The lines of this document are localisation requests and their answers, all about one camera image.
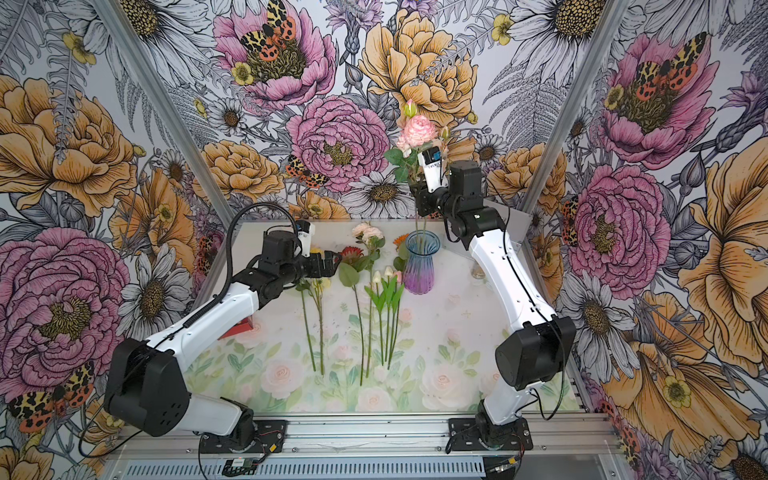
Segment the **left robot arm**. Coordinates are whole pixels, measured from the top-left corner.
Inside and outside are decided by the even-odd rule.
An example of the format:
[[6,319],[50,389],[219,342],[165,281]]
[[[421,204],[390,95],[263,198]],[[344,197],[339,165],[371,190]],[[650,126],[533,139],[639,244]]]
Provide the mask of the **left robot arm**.
[[252,410],[238,402],[193,394],[185,371],[240,321],[304,279],[333,277],[341,254],[314,253],[308,232],[272,231],[262,250],[208,303],[144,340],[129,338],[115,349],[104,410],[140,431],[161,437],[190,431],[244,451],[257,438]]

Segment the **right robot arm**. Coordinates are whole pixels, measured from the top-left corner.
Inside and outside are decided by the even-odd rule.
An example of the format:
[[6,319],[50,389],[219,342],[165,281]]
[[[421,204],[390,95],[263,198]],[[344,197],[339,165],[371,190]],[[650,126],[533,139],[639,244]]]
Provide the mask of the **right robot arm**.
[[466,448],[477,441],[488,450],[524,452],[532,442],[523,411],[541,406],[539,386],[564,374],[576,326],[556,314],[525,271],[508,233],[512,217],[484,201],[480,167],[457,161],[444,170],[440,161],[431,160],[423,173],[424,181],[412,189],[418,213],[442,215],[448,238],[462,244],[498,294],[510,329],[495,349],[499,380],[480,401],[475,418],[457,427],[446,447]]

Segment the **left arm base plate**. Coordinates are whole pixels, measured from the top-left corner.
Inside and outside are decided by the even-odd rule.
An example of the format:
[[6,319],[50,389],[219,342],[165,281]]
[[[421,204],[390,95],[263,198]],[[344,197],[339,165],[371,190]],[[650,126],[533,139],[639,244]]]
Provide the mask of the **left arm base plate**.
[[286,440],[286,420],[252,420],[249,426],[238,425],[226,436],[204,433],[200,438],[201,454],[253,454],[280,453]]

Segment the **pink carnation flower stem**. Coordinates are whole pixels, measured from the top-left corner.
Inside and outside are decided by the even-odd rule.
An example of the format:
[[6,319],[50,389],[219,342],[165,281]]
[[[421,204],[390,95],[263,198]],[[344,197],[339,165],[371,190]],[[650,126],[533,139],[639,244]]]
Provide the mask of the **pink carnation flower stem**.
[[[449,131],[438,129],[433,121],[421,114],[414,100],[405,103],[403,114],[405,123],[394,146],[385,152],[385,159],[394,167],[395,180],[407,184],[411,192],[412,183],[425,182],[419,154],[426,148],[437,146],[443,157],[444,137]],[[420,217],[416,212],[416,218],[416,229],[425,230],[427,217]]]

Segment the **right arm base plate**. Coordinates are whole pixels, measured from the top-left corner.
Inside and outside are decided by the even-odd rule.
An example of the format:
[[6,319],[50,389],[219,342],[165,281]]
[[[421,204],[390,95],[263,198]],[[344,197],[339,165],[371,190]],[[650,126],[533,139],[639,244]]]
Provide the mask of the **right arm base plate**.
[[457,417],[448,420],[447,454],[470,451],[520,451],[533,449],[527,421],[518,418],[505,425],[496,425],[484,417]]

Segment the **peach rose flower stem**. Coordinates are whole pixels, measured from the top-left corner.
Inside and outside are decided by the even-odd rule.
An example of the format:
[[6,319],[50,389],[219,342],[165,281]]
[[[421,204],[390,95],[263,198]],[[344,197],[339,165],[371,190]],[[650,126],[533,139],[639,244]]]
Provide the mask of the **peach rose flower stem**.
[[[373,226],[370,222],[362,222],[353,228],[352,234],[356,240],[357,249],[360,253],[353,260],[352,266],[356,268],[358,272],[365,271],[368,273],[368,282],[366,284],[371,290],[376,287],[376,274],[375,263],[381,256],[381,248],[385,242],[385,236],[383,232]],[[368,303],[368,326],[366,335],[366,347],[364,350],[364,363],[362,367],[362,374],[364,378],[370,375],[371,360],[373,354],[373,319],[374,309],[372,297],[369,297]]]

